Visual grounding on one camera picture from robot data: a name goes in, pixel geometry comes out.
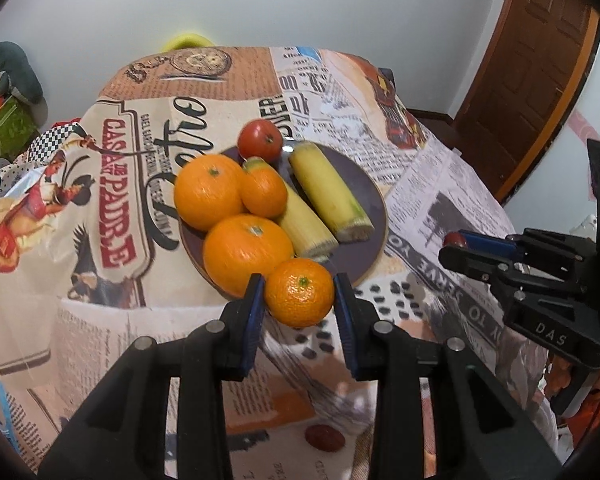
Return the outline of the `green cardboard box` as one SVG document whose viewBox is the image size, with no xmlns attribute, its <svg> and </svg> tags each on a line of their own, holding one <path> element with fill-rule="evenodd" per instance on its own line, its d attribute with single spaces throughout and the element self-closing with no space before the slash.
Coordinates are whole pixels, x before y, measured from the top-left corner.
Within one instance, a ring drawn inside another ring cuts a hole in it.
<svg viewBox="0 0 600 480">
<path fill-rule="evenodd" d="M 0 158 L 13 160 L 37 135 L 29 109 L 13 96 L 0 98 Z"/>
</svg>

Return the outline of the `large orange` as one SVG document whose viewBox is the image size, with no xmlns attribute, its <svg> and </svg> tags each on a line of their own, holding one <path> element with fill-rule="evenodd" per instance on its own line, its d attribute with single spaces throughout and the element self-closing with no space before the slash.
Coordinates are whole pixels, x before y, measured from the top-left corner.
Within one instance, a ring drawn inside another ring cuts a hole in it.
<svg viewBox="0 0 600 480">
<path fill-rule="evenodd" d="M 285 231 L 272 220 L 236 214 L 214 226 L 202 244 L 202 263 L 210 280 L 232 297 L 241 297 L 252 274 L 269 276 L 294 258 Z"/>
<path fill-rule="evenodd" d="M 191 228 L 207 232 L 228 217 L 242 214 L 240 197 L 244 172 L 237 162 L 221 154 L 197 157 L 176 177 L 174 205 Z"/>
</svg>

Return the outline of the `corn cob with cut end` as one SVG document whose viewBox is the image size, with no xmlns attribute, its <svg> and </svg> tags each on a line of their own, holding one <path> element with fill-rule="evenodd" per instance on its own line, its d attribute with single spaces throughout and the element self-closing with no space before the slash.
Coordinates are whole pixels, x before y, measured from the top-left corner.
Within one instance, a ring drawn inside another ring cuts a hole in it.
<svg viewBox="0 0 600 480">
<path fill-rule="evenodd" d="M 316 144 L 298 144 L 288 162 L 302 191 L 338 242 L 370 239 L 375 231 L 372 220 Z"/>
</svg>

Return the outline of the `white sliding wardrobe door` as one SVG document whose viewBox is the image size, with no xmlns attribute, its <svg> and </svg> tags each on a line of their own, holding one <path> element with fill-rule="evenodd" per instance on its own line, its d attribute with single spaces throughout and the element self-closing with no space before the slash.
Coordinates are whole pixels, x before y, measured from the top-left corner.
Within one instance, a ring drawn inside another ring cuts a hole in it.
<svg viewBox="0 0 600 480">
<path fill-rule="evenodd" d="M 588 139 L 600 140 L 600 45 L 565 125 L 505 205 L 518 232 L 537 228 L 568 233 L 596 213 Z"/>
</svg>

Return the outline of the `brown wooden door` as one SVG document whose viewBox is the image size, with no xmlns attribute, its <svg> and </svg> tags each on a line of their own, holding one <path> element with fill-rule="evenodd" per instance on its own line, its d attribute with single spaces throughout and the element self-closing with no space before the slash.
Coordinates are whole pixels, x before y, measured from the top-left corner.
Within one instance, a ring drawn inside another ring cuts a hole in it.
<svg viewBox="0 0 600 480">
<path fill-rule="evenodd" d="M 544 155 L 600 43 L 588 0 L 504 0 L 454 127 L 466 162 L 499 202 Z"/>
</svg>

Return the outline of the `dark red jujube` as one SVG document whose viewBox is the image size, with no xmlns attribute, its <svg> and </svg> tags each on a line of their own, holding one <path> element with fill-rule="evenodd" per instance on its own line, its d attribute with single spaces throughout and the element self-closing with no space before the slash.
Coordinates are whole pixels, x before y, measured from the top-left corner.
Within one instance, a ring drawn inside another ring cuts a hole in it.
<svg viewBox="0 0 600 480">
<path fill-rule="evenodd" d="M 468 246 L 466 237 L 461 232 L 449 232 L 445 235 L 443 240 L 443 246 L 456 246 L 466 248 Z"/>
</svg>

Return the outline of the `small mandarin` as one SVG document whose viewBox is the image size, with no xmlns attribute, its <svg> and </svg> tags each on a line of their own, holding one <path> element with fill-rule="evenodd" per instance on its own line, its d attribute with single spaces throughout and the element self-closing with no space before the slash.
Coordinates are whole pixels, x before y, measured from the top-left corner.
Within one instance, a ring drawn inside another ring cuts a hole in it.
<svg viewBox="0 0 600 480">
<path fill-rule="evenodd" d="M 242 171 L 240 197 L 246 209 L 263 218 L 281 216 L 286 210 L 288 191 L 277 171 L 259 157 L 247 159 Z"/>
<path fill-rule="evenodd" d="M 311 259 L 287 260 L 265 280 L 264 301 L 279 323 L 291 328 L 316 325 L 335 301 L 332 274 Z"/>
</svg>

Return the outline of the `purple round plate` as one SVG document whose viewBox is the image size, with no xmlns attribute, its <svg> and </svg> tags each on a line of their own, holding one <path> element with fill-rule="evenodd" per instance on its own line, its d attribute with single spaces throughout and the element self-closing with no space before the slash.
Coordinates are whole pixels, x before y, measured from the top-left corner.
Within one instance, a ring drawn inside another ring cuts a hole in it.
<svg viewBox="0 0 600 480">
<path fill-rule="evenodd" d="M 384 196 L 372 178 L 354 160 L 326 145 L 320 144 L 318 147 L 338 171 L 342 180 L 346 182 L 375 228 L 368 240 L 340 243 L 325 262 L 326 269 L 331 274 L 346 272 L 351 284 L 358 286 L 370 275 L 374 265 L 384 252 L 388 235 Z M 204 244 L 206 234 L 192 229 L 182 219 L 178 220 L 178 223 L 180 224 L 181 242 L 198 274 L 223 297 L 228 298 L 228 295 L 213 283 L 204 270 L 202 244 Z"/>
</svg>

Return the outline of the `grey plush pillow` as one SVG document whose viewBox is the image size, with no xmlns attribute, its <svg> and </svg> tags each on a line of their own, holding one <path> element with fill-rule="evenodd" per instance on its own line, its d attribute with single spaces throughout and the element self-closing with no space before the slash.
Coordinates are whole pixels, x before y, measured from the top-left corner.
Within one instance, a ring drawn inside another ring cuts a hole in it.
<svg viewBox="0 0 600 480">
<path fill-rule="evenodd" d="M 0 42 L 0 96 L 10 94 L 28 105 L 41 102 L 43 89 L 24 51 L 11 41 Z"/>
</svg>

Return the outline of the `red jujube front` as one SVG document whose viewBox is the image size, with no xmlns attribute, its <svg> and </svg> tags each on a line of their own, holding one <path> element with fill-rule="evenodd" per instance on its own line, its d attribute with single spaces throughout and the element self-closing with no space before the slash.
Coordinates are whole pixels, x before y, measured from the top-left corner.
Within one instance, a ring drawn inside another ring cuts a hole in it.
<svg viewBox="0 0 600 480">
<path fill-rule="evenodd" d="M 346 438 L 337 429 L 326 424 L 306 428 L 304 438 L 312 448 L 325 453 L 337 453 L 346 446 Z"/>
</svg>

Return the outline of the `large orange front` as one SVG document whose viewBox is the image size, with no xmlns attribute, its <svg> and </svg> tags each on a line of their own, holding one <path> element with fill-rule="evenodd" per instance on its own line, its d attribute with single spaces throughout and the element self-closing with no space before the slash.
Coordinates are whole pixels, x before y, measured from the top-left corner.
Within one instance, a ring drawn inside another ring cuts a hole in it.
<svg viewBox="0 0 600 480">
<path fill-rule="evenodd" d="M 285 231 L 272 220 L 236 214 L 214 226 L 202 244 L 202 263 L 210 280 L 232 297 L 241 297 L 252 274 L 269 276 L 294 258 Z"/>
</svg>

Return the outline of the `red tomato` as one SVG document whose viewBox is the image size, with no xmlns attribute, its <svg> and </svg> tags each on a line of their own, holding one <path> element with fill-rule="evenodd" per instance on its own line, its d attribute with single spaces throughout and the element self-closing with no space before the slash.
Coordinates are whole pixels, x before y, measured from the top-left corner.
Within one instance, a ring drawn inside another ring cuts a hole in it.
<svg viewBox="0 0 600 480">
<path fill-rule="evenodd" d="M 237 138 L 237 151 L 243 159 L 260 157 L 266 162 L 275 162 L 282 149 L 282 134 L 276 125 L 266 119 L 247 122 Z"/>
</svg>

